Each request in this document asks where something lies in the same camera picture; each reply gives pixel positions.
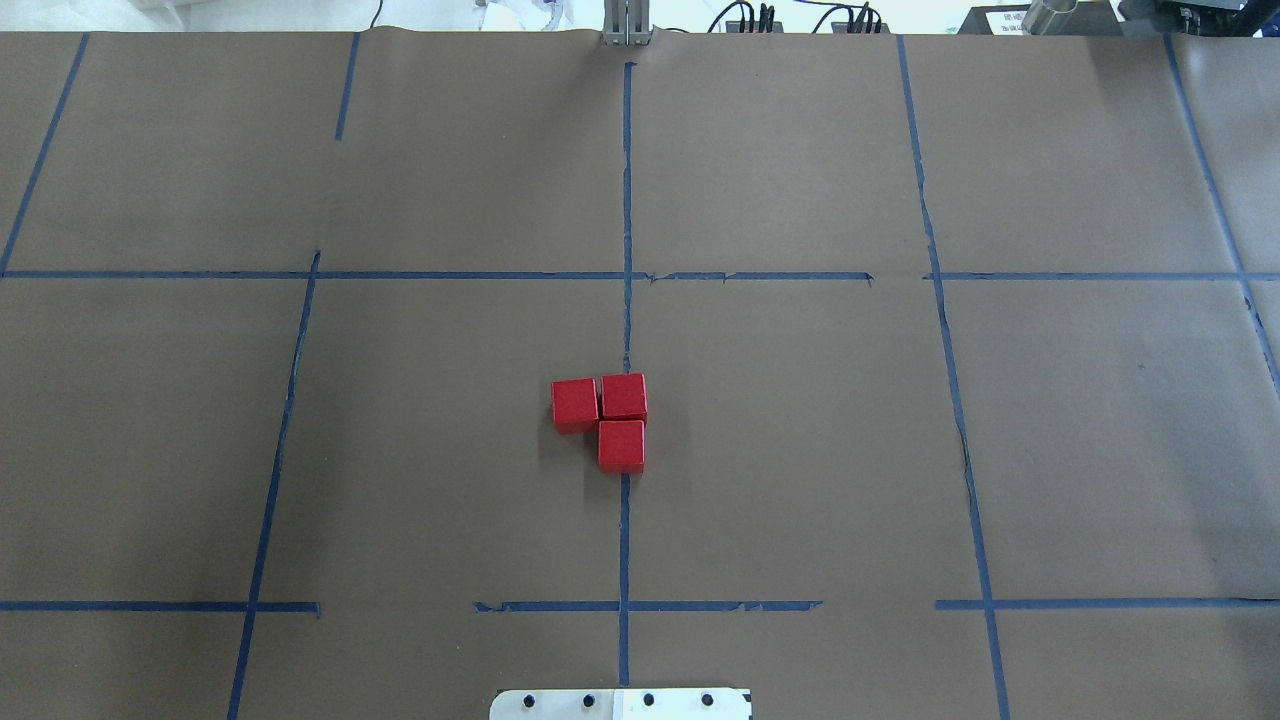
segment silver metal cylinder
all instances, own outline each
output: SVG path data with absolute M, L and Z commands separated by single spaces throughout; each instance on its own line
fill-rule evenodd
M 1078 3 L 1079 0 L 1032 0 L 1032 6 L 1023 17 L 1023 29 L 1032 35 L 1057 35 L 1062 32 Z

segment cube front face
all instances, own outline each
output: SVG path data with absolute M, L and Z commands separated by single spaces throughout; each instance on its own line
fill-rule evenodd
M 644 423 L 602 421 L 599 461 L 602 473 L 614 475 L 644 473 Z
M 600 420 L 595 378 L 552 383 L 552 421 L 561 434 L 585 433 Z
M 648 420 L 644 373 L 600 378 L 600 407 L 604 420 Z

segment red cube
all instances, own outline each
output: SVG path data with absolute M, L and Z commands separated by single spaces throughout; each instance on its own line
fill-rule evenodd
M 644 421 L 600 420 L 599 460 L 602 473 L 644 473 Z
M 649 398 L 644 392 L 644 373 L 604 375 L 600 382 L 602 418 L 605 420 L 648 420 Z
M 562 436 L 594 430 L 600 421 L 595 378 L 552 383 L 552 421 Z

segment cube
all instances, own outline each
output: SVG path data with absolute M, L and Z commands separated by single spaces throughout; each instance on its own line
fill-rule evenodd
M 644 389 L 644 373 L 604 375 L 600 382 L 600 406 L 604 420 L 648 420 L 649 398 Z
M 552 383 L 552 421 L 562 436 L 586 433 L 600 421 L 595 378 Z
M 611 475 L 644 473 L 644 421 L 600 421 L 600 471 Z

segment metal bracket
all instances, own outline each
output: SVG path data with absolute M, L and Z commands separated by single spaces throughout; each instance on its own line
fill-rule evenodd
M 506 691 L 489 720 L 750 720 L 751 691 L 735 688 L 620 688 Z
M 605 45 L 649 45 L 649 0 L 604 0 Z

